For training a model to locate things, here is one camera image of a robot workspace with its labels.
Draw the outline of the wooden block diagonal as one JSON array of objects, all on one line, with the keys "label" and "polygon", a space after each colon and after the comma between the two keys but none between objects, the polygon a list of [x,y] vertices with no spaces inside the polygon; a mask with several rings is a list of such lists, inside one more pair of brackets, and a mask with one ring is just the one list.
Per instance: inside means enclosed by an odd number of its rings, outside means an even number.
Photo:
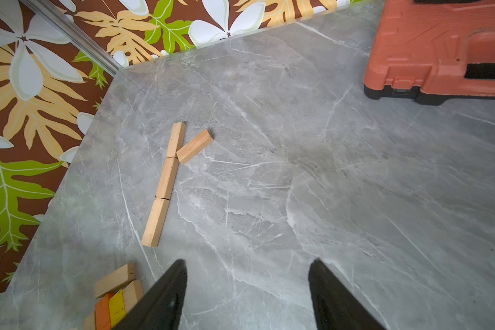
[{"label": "wooden block diagonal", "polygon": [[203,151],[213,141],[213,137],[211,136],[209,130],[204,129],[198,136],[194,137],[189,143],[177,151],[177,158],[179,162],[186,164],[190,159],[194,158],[198,153]]}]

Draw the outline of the wooden block number 20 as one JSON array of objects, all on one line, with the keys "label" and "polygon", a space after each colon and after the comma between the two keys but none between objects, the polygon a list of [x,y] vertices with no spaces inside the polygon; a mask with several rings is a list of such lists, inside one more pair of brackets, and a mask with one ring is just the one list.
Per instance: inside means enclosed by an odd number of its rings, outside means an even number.
[{"label": "wooden block number 20", "polygon": [[176,122],[172,126],[166,158],[177,158],[177,152],[182,148],[184,143],[185,132],[186,124],[184,122]]}]

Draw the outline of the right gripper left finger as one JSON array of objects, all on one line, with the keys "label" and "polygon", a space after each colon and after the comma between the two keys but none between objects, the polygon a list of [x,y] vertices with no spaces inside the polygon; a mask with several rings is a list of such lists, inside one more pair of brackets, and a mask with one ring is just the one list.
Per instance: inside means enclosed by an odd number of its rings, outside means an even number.
[{"label": "right gripper left finger", "polygon": [[186,262],[178,259],[114,329],[178,330],[187,283]]}]

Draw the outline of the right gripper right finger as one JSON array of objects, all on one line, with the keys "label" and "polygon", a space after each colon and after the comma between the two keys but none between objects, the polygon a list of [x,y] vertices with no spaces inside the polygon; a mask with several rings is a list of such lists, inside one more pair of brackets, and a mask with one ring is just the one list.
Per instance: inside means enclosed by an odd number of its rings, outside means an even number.
[{"label": "right gripper right finger", "polygon": [[385,330],[319,258],[310,265],[308,281],[318,329]]}]

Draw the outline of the wooden block number 70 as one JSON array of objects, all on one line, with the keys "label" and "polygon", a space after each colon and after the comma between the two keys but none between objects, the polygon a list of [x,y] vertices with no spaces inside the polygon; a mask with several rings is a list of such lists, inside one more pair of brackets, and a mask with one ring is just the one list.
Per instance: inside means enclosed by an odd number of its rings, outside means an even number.
[{"label": "wooden block number 70", "polygon": [[177,158],[166,158],[155,194],[156,198],[171,199],[179,163]]}]

